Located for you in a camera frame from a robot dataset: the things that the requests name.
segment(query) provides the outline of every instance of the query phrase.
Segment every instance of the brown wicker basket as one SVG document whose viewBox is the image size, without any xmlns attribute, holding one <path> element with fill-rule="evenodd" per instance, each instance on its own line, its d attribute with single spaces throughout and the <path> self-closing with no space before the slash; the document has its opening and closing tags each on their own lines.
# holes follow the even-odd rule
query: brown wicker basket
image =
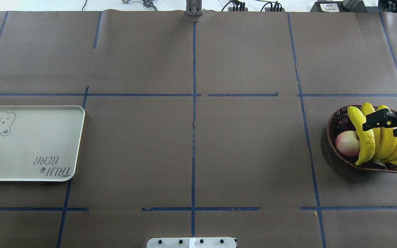
<svg viewBox="0 0 397 248">
<path fill-rule="evenodd" d="M 360 166 L 355 165 L 355 162 L 357 160 L 357 157 L 352 158 L 352 157 L 343 157 L 341 154 L 339 154 L 339 152 L 336 150 L 335 147 L 335 139 L 337 137 L 337 133 L 334 132 L 334 127 L 336 122 L 343 117 L 347 116 L 347 108 L 349 106 L 354 106 L 356 108 L 361 109 L 361 105 L 347 105 L 347 106 L 343 106 L 338 108 L 333 114 L 332 116 L 329 118 L 329 121 L 327 122 L 327 141 L 329 142 L 329 146 L 332 149 L 332 151 L 334 152 L 334 154 L 336 154 L 340 160 L 342 160 L 343 162 L 345 162 L 346 164 L 350 165 L 353 168 L 357 168 L 360 170 L 364 170 L 364 171 L 378 171 L 378 172 L 387 172 L 387 173 L 397 173 L 397 165 L 392 165 L 392 164 L 386 164 L 386 166 L 382 166 L 382 165 L 378 165 L 376 163 L 373 163 L 371 161 L 369 162 L 365 162 Z"/>
</svg>

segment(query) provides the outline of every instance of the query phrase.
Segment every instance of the bunch of bananas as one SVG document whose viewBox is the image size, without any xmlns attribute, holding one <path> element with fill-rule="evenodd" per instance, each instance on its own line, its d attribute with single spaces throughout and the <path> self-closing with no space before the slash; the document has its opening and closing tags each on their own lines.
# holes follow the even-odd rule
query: bunch of bananas
<svg viewBox="0 0 397 248">
<path fill-rule="evenodd" d="M 385 105 L 380 105 L 376 110 L 383 108 L 389 109 Z M 363 131 L 363 124 L 366 122 L 365 116 L 373 112 L 375 112 L 375 109 L 368 102 L 364 102 L 361 110 L 353 106 L 347 109 L 348 117 L 356 128 L 361 144 L 358 161 L 355 164 L 362 165 L 362 163 L 369 160 L 379 160 L 383 164 L 391 163 L 397 165 L 397 137 L 393 136 L 395 127 L 377 127 Z"/>
</svg>

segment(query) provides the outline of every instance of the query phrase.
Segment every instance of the white floor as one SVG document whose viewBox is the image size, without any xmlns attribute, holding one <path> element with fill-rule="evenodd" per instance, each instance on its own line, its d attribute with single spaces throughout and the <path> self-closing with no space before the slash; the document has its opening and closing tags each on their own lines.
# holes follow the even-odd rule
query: white floor
<svg viewBox="0 0 397 248">
<path fill-rule="evenodd" d="M 264 2 L 242 0 L 249 11 L 260 11 Z M 316 0 L 279 0 L 286 11 L 309 12 Z M 208 10 L 221 11 L 228 0 L 202 0 L 202 7 Z M 0 0 L 0 11 L 80 11 L 85 0 Z M 142 6 L 142 0 L 87 0 L 85 11 L 102 11 L 117 9 L 122 11 L 153 11 Z M 159 11 L 185 10 L 186 0 L 154 0 Z M 378 0 L 364 0 L 366 6 L 377 6 Z"/>
</svg>

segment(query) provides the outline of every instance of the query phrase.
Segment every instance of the tag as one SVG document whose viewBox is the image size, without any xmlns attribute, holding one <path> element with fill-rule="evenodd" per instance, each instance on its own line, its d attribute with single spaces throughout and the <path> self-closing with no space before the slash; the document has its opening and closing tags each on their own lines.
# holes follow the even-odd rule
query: tag
<svg viewBox="0 0 397 248">
<path fill-rule="evenodd" d="M 336 3 L 320 3 L 319 6 L 324 12 L 339 12 L 339 8 Z"/>
</svg>

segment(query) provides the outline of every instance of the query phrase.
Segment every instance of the white tray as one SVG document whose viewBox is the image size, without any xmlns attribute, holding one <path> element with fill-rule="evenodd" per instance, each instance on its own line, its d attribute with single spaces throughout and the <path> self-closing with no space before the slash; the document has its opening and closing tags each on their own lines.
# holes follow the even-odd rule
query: white tray
<svg viewBox="0 0 397 248">
<path fill-rule="evenodd" d="M 0 106 L 0 181 L 71 179 L 84 119 L 80 106 Z"/>
</svg>

